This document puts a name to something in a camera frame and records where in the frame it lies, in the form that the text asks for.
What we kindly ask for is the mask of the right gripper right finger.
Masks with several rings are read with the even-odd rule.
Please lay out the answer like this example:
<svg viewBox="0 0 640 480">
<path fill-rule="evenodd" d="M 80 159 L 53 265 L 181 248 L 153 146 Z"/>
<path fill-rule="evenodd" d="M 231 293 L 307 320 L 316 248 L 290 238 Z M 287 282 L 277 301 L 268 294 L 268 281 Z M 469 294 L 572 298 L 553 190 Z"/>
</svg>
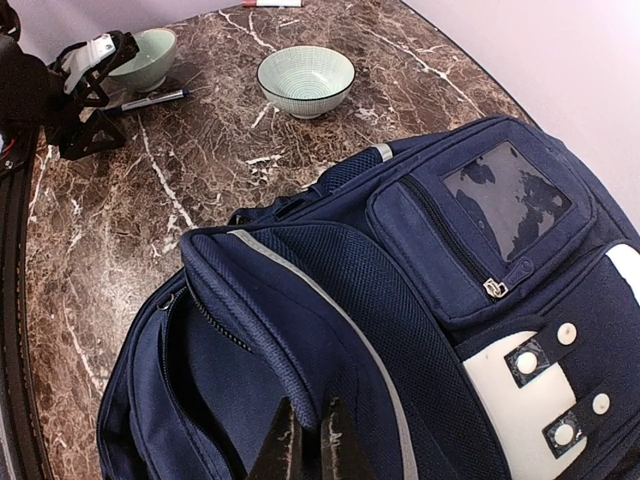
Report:
<svg viewBox="0 0 640 480">
<path fill-rule="evenodd" d="M 321 423 L 322 478 L 372 479 L 373 470 L 345 404 L 330 400 Z"/>
</svg>

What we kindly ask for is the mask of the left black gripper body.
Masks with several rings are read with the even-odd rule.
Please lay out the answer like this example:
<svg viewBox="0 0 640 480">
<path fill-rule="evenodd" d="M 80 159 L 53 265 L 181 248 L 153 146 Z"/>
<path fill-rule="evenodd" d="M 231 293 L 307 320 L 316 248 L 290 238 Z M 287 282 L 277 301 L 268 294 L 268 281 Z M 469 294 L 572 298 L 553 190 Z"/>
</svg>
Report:
<svg viewBox="0 0 640 480">
<path fill-rule="evenodd" d="M 86 97 L 76 94 L 61 95 L 51 101 L 50 116 L 44 126 L 48 145 L 62 150 L 63 135 L 76 123 L 85 122 L 81 118 L 83 111 L 108 105 L 108 95 L 102 89 L 93 93 L 86 90 L 86 93 Z"/>
</svg>

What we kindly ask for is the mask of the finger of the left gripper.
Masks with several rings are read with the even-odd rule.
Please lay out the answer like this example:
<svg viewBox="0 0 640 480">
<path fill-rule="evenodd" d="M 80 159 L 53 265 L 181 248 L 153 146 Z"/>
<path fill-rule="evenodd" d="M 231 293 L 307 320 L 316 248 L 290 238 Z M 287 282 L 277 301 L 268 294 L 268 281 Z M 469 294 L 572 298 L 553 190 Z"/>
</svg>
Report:
<svg viewBox="0 0 640 480">
<path fill-rule="evenodd" d="M 102 110 L 94 110 L 85 122 L 73 125 L 62 137 L 62 157 L 78 160 L 114 150 L 126 143 L 125 135 Z"/>
</svg>

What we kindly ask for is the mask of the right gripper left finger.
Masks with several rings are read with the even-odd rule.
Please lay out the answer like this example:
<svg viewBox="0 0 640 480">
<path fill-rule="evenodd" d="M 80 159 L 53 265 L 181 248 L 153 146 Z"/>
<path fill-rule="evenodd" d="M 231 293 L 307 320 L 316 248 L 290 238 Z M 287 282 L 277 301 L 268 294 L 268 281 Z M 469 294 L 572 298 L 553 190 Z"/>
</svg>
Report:
<svg viewBox="0 0 640 480">
<path fill-rule="evenodd" d="M 300 423 L 291 402 L 279 404 L 249 480 L 294 480 L 300 478 Z"/>
</svg>

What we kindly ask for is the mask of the navy blue student backpack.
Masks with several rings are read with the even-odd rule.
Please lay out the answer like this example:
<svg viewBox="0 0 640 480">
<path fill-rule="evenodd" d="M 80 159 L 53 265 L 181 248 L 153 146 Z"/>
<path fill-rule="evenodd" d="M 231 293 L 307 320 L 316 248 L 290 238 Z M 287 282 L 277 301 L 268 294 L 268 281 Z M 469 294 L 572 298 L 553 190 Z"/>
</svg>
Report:
<svg viewBox="0 0 640 480">
<path fill-rule="evenodd" d="M 536 127 L 370 147 L 180 250 L 103 396 L 106 479 L 248 479 L 285 398 L 323 479 L 334 397 L 372 479 L 639 475 L 639 234 Z"/>
</svg>

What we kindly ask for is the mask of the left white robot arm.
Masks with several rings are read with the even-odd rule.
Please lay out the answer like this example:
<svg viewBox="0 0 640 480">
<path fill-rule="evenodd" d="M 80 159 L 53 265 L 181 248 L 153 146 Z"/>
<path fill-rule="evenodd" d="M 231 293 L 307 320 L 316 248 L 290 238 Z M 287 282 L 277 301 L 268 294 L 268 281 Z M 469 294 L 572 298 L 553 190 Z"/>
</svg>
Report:
<svg viewBox="0 0 640 480">
<path fill-rule="evenodd" d="M 1 156 L 19 136 L 43 129 L 62 158 L 78 160 L 120 148 L 124 134 L 105 113 L 101 83 L 132 60 L 139 46 L 130 32 L 106 32 L 67 46 L 45 64 L 19 46 L 22 28 L 9 2 L 1 3 Z"/>
</svg>

